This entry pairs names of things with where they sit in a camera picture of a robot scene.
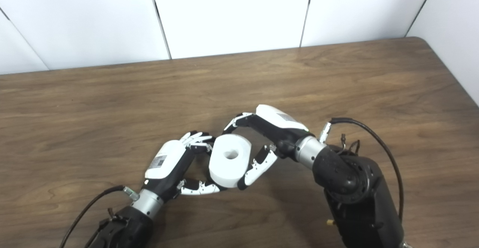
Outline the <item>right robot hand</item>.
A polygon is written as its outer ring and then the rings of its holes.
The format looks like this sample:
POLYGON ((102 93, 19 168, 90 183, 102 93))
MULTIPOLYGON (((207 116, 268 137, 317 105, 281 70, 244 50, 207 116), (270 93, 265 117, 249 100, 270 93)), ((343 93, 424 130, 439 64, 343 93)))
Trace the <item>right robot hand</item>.
POLYGON ((268 139, 271 143, 265 145, 254 157, 252 164, 239 179, 239 190, 247 189, 258 180, 277 160, 277 158, 295 158, 298 142, 307 136, 312 136, 308 128, 296 121, 285 112, 260 104, 256 112, 243 112, 236 115, 223 129, 222 134, 232 134, 238 127, 251 128, 268 139))

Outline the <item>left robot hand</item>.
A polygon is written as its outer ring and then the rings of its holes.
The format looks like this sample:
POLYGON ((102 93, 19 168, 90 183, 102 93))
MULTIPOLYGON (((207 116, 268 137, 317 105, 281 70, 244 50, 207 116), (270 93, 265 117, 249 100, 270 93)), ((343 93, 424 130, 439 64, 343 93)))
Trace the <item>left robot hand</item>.
POLYGON ((178 140, 163 144, 145 172, 142 190, 153 192, 164 203, 178 195, 208 195, 225 191, 210 178, 206 181, 186 178, 196 156, 211 155, 216 138, 207 132, 190 131, 178 140))

